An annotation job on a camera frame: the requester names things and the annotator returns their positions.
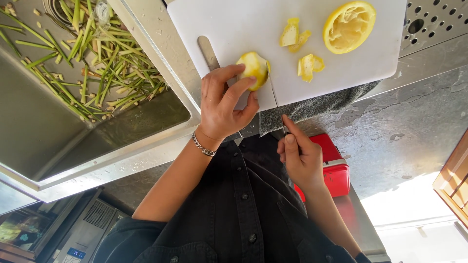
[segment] white cutting board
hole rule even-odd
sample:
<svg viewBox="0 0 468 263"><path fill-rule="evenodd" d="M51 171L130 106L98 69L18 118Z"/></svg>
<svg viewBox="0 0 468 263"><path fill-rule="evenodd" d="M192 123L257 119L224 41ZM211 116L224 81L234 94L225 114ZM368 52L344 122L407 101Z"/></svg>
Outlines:
<svg viewBox="0 0 468 263"><path fill-rule="evenodd" d="M374 29L357 49L341 55L323 43L322 29L328 16L349 0L175 0L169 15L201 77L210 72L197 40L210 40L221 67L256 51L270 61L273 86L279 106L384 79L396 72L406 0L368 0L377 10ZM311 37L297 53L279 46L288 18L300 18L300 32ZM323 58L325 69L314 73L311 83L297 77L301 57ZM246 105L248 92L237 109ZM258 94L260 111L276 107L267 82Z"/></svg>

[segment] sink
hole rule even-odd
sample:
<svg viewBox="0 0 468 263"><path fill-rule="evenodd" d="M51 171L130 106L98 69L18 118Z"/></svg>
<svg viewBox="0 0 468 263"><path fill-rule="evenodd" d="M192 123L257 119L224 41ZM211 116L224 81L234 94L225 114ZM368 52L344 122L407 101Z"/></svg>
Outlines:
<svg viewBox="0 0 468 263"><path fill-rule="evenodd" d="M50 1L20 0L13 4L18 19L44 37L43 31L48 29L57 42L72 39L44 14L54 6ZM2 6L7 3L0 0ZM173 160L199 124L196 95L176 76L124 3L110 3L170 88L151 101L122 112L117 110L106 120L95 123L80 120L0 39L0 180L46 202ZM35 15L33 9L42 15ZM19 27L4 14L0 14L0 24ZM43 44L28 32L22 35L8 29L2 31L12 42L19 39ZM36 47L19 44L16 47L22 57L32 61L50 53ZM84 59L89 62L93 57L94 54L88 54ZM71 68L64 61L56 65L54 60L44 63L50 72L63 74L65 82L83 80L82 62L72 60L74 68ZM90 83L89 92L97 90L97 86L98 83ZM75 98L79 96L79 87L70 86L68 90ZM105 101L119 96L111 90Z"/></svg>

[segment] bracelet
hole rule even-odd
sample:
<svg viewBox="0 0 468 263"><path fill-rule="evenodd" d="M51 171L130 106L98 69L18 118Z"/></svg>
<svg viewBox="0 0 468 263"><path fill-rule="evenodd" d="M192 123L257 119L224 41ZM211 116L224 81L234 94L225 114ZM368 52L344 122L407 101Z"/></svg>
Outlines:
<svg viewBox="0 0 468 263"><path fill-rule="evenodd" d="M195 137L195 132L192 133L192 140L199 149L202 149L203 154L211 157L213 157L216 154L216 151L210 151L208 149L203 148L203 146L198 142L197 138Z"/></svg>

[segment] red box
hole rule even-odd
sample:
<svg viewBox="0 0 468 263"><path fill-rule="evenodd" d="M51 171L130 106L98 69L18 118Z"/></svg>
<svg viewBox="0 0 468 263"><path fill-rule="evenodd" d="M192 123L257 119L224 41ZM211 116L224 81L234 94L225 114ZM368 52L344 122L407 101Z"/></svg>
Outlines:
<svg viewBox="0 0 468 263"><path fill-rule="evenodd" d="M351 190L350 185L350 167L343 159L338 148L333 144L327 134L320 134L309 137L309 139L319 144L322 147L323 153L323 179L325 185L332 197L345 196ZM305 197L302 191L294 185L294 188L299 193L302 201L305 202Z"/></svg>

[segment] digital display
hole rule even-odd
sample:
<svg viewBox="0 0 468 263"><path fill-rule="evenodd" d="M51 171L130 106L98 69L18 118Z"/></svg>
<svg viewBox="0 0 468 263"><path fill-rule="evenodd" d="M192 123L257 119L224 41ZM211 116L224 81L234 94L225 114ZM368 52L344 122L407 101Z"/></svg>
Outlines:
<svg viewBox="0 0 468 263"><path fill-rule="evenodd" d="M67 254L71 255L71 256L74 256L74 257L77 257L79 259L83 259L86 255L85 252L81 252L77 249L74 249L74 248L70 248L67 252Z"/></svg>

